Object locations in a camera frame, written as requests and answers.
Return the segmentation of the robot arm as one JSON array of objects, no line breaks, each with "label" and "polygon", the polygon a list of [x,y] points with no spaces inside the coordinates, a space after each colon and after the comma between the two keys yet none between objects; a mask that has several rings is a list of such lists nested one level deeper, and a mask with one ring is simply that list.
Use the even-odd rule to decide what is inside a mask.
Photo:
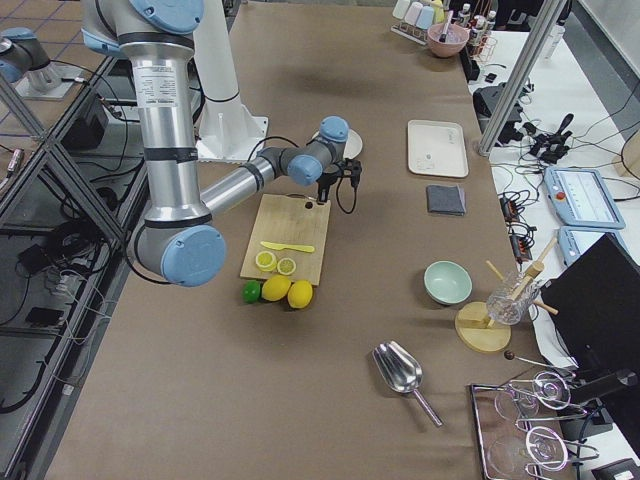
[{"label": "robot arm", "polygon": [[130,61],[150,207],[133,236],[135,258],[172,284],[202,285],[221,269],[226,244],[212,217],[281,175],[308,186],[343,159],[348,123],[322,120],[300,148],[266,148],[206,190],[197,161],[261,132],[239,100],[219,1],[85,1],[82,32],[92,50]]}]

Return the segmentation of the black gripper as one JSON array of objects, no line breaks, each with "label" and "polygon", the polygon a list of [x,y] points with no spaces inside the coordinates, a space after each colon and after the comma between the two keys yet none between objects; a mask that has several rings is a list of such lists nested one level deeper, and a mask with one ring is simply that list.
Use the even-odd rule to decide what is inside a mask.
[{"label": "black gripper", "polygon": [[340,179],[340,171],[323,172],[318,179],[317,202],[329,202],[331,186]]}]

